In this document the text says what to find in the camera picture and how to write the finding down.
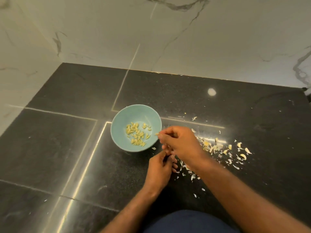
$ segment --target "forearm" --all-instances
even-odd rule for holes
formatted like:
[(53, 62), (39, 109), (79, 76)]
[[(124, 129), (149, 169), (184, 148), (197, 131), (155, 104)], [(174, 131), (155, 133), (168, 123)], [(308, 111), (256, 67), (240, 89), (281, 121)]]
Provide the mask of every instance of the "forearm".
[(193, 170), (245, 232), (311, 232), (214, 160), (203, 158)]
[(119, 214), (101, 231), (101, 233), (134, 233), (146, 215), (158, 193), (142, 188), (137, 195), (119, 212)]

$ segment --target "blue clothing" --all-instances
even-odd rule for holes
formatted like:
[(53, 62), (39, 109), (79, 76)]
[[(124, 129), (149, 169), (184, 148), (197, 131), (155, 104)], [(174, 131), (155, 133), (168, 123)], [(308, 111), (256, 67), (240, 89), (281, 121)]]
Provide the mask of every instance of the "blue clothing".
[(238, 233), (222, 220), (204, 212), (180, 210), (148, 226), (144, 233)]

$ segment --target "person's left arm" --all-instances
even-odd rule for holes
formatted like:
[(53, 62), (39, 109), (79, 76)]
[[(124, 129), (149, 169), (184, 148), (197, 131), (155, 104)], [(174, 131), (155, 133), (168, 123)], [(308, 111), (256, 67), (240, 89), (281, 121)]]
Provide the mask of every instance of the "person's left arm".
[(165, 151), (162, 151), (149, 160), (143, 188), (101, 233), (134, 233), (138, 230), (151, 204), (169, 182), (172, 171), (176, 172), (177, 165), (174, 162), (177, 160), (174, 155), (164, 162), (165, 155)]

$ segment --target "hand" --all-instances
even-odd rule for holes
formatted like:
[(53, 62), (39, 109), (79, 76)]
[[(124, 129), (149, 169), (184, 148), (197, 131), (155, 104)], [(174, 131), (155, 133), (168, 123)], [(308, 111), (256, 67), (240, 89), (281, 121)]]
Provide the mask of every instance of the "hand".
[(149, 160), (148, 172), (143, 189), (158, 196), (163, 188), (169, 182), (172, 172), (176, 172), (178, 167), (177, 159), (170, 155), (166, 162), (163, 162), (166, 156), (165, 151), (161, 151)]
[(194, 161), (206, 156), (199, 141), (188, 127), (169, 127), (162, 130), (158, 134), (158, 138), (162, 144), (162, 149), (168, 155), (177, 155), (190, 167), (193, 167)]

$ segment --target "bowl rim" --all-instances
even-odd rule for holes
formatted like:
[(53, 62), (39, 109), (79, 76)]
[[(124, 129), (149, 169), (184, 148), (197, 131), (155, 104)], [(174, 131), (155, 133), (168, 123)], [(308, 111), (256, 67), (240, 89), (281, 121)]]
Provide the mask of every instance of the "bowl rim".
[(112, 136), (112, 131), (111, 131), (111, 130), (112, 130), (112, 124), (113, 124), (115, 118), (117, 117), (117, 115), (118, 115), (122, 110), (124, 110), (124, 109), (126, 109), (126, 108), (129, 108), (129, 107), (131, 107), (131, 106), (135, 106), (135, 105), (142, 105), (142, 106), (146, 106), (146, 107), (149, 107), (150, 109), (152, 109), (152, 110), (157, 114), (157, 116), (159, 117), (159, 119), (160, 119), (160, 124), (161, 124), (161, 129), (162, 129), (162, 120), (161, 120), (160, 115), (158, 114), (158, 112), (157, 112), (154, 108), (152, 108), (152, 107), (150, 107), (150, 106), (148, 106), (148, 105), (134, 104), (134, 105), (126, 106), (126, 107), (124, 107), (123, 109), (121, 109), (121, 110), (114, 116), (114, 119), (113, 119), (112, 122), (111, 122), (111, 126), (110, 126), (110, 136), (111, 136), (111, 139), (114, 141), (114, 143), (115, 143), (120, 149), (122, 149), (122, 150), (124, 150), (124, 151), (127, 151), (127, 152), (132, 152), (132, 153), (138, 153), (138, 152), (142, 152), (142, 151), (144, 151), (144, 150), (146, 150), (146, 149), (149, 149), (151, 146), (153, 146), (153, 145), (157, 142), (157, 140), (156, 140), (151, 146), (146, 147), (146, 148), (144, 148), (144, 149), (142, 149), (142, 150), (140, 150), (140, 151), (133, 151), (133, 150), (126, 150), (126, 149), (123, 149), (123, 148), (121, 148), (121, 147), (115, 142), (115, 140), (114, 140), (114, 138), (113, 138), (113, 136)]

